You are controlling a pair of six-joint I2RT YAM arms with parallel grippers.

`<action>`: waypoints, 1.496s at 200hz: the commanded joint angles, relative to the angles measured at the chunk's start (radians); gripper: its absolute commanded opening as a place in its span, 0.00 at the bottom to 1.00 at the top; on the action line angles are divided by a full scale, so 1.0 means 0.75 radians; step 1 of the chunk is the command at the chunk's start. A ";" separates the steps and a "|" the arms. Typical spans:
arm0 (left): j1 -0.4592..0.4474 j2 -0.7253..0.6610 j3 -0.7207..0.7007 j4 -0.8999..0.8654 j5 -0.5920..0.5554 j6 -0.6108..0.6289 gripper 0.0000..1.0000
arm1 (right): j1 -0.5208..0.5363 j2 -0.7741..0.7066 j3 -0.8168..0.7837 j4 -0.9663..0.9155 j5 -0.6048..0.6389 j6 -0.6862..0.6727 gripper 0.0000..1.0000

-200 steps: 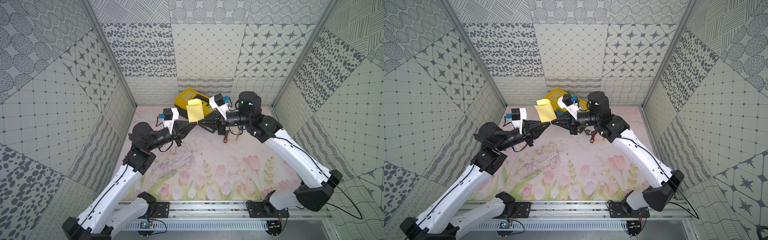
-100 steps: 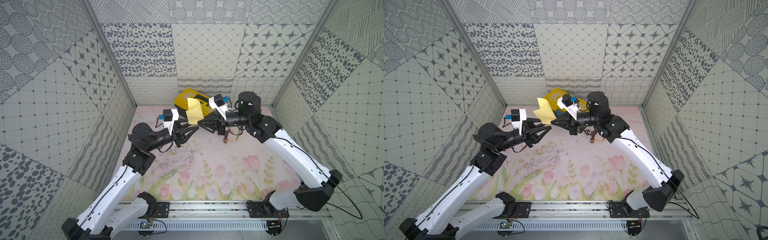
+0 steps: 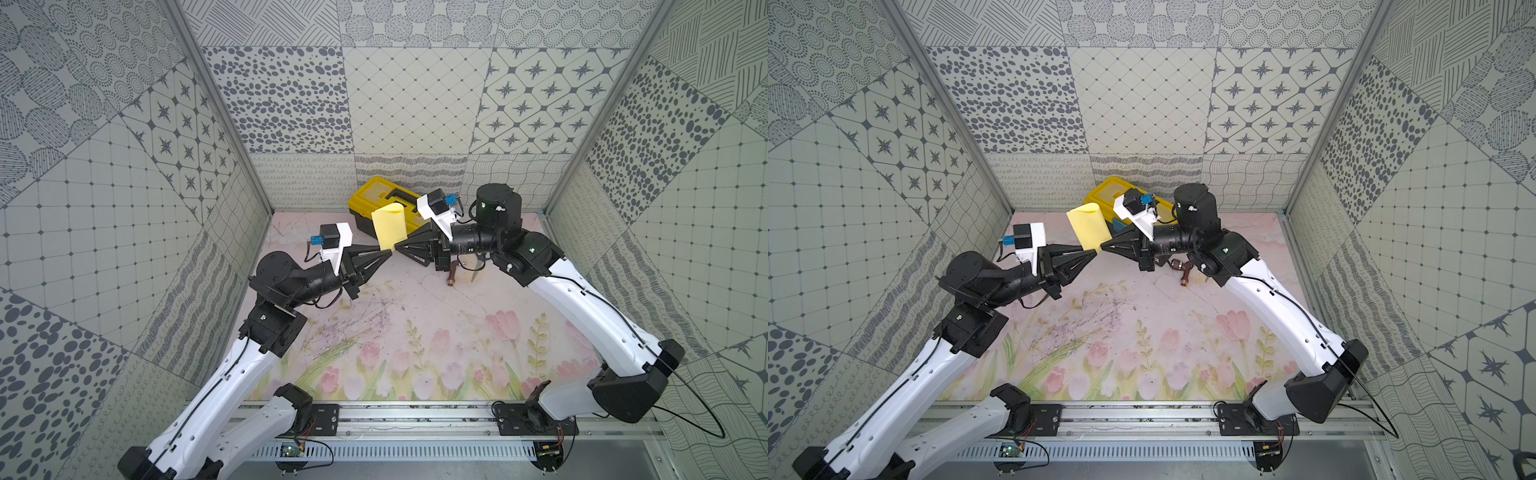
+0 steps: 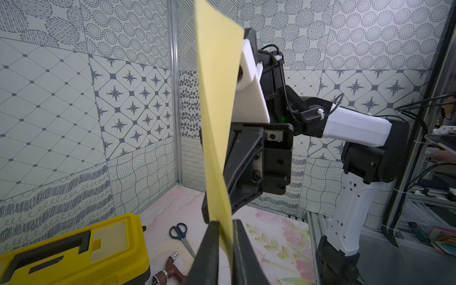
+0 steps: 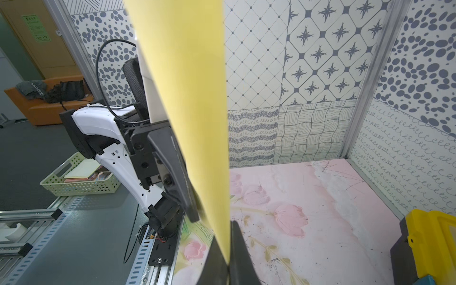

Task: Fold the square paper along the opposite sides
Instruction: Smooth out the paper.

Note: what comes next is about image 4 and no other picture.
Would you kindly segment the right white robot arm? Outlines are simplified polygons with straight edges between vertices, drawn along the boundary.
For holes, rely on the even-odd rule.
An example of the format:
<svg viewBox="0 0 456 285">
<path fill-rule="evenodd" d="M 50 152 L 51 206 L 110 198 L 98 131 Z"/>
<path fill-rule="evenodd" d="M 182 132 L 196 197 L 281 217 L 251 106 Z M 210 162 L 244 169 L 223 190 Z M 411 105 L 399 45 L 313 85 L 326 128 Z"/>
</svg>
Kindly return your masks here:
<svg viewBox="0 0 456 285">
<path fill-rule="evenodd" d="M 248 80 L 239 88 L 242 97 L 260 94 L 254 106 L 265 106 L 269 115 L 249 118 L 242 110 L 230 128 L 201 132 L 206 178 L 220 190 L 220 208 L 235 213 L 265 192 L 283 194 L 290 172 L 279 171 L 279 154 L 290 156 L 293 136 L 345 141 L 342 200 L 319 241 L 317 261 L 323 284 L 357 284 L 363 221 L 376 193 L 397 178 L 404 163 L 408 123 L 343 108 L 343 96 L 333 101 L 298 96 L 285 83 L 278 51 L 254 51 L 247 42 L 241 62 L 238 78 Z"/>
</svg>

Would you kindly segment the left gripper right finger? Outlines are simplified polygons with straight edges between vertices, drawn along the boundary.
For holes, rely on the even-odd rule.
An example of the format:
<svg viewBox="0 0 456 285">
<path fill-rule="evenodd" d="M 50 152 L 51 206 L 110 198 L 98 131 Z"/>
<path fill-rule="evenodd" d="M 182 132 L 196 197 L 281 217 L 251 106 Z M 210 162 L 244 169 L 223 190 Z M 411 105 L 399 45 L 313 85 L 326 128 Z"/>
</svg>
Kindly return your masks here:
<svg viewBox="0 0 456 285">
<path fill-rule="evenodd" d="M 240 220 L 233 221 L 232 265 L 233 285 L 269 285 Z"/>
</svg>

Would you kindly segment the yellow square paper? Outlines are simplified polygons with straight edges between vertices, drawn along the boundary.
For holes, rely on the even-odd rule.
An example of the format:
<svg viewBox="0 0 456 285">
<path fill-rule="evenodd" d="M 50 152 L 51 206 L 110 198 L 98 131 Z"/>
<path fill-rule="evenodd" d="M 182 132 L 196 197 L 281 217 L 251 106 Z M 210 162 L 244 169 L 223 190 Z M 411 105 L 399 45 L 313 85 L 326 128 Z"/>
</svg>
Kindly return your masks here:
<svg viewBox="0 0 456 285">
<path fill-rule="evenodd" d="M 232 265 L 232 207 L 223 169 L 242 53 L 243 29 L 207 1 L 196 1 L 194 11 L 209 219 L 220 223 L 220 246 Z"/>
</svg>

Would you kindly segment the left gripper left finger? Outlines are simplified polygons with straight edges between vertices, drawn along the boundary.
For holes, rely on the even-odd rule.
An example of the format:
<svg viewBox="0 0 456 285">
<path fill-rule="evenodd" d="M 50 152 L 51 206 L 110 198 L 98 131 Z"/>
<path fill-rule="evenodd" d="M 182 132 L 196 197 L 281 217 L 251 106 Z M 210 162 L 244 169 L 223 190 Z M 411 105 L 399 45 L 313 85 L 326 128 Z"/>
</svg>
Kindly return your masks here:
<svg viewBox="0 0 456 285">
<path fill-rule="evenodd" d="M 219 222 L 210 222 L 183 285 L 217 285 L 219 277 Z"/>
</svg>

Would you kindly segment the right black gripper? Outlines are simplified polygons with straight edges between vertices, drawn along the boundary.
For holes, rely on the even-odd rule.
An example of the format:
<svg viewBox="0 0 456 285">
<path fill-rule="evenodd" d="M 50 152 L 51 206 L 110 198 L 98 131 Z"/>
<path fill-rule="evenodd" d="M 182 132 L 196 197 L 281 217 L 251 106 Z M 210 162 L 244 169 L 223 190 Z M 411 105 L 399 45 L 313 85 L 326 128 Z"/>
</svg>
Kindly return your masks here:
<svg viewBox="0 0 456 285">
<path fill-rule="evenodd" d="M 199 139 L 203 147 L 202 128 Z M 283 195 L 291 180 L 293 126 L 289 123 L 232 123 L 224 163 L 215 159 L 210 182 L 227 191 L 232 213 L 263 193 Z M 201 206 L 203 220 L 210 223 L 207 194 Z"/>
</svg>

